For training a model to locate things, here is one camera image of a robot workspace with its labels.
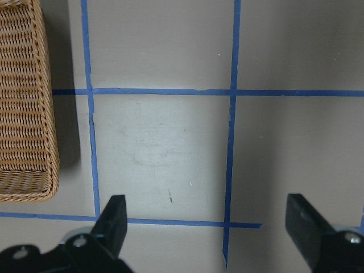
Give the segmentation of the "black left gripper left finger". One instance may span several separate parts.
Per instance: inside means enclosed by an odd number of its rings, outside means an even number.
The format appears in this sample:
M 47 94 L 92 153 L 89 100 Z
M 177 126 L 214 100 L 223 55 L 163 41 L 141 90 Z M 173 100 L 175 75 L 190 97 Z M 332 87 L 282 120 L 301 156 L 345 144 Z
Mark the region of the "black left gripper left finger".
M 119 257 L 127 234 L 127 210 L 124 195 L 111 196 L 90 233 L 113 258 Z

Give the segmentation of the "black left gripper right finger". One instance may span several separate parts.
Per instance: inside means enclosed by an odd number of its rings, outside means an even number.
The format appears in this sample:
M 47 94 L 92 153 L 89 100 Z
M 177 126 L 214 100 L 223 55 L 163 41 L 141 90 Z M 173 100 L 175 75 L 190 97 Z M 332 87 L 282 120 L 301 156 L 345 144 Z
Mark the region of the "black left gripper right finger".
M 315 269 L 321 258 L 323 239 L 335 234 L 335 229 L 299 193 L 287 196 L 285 227 L 309 268 Z

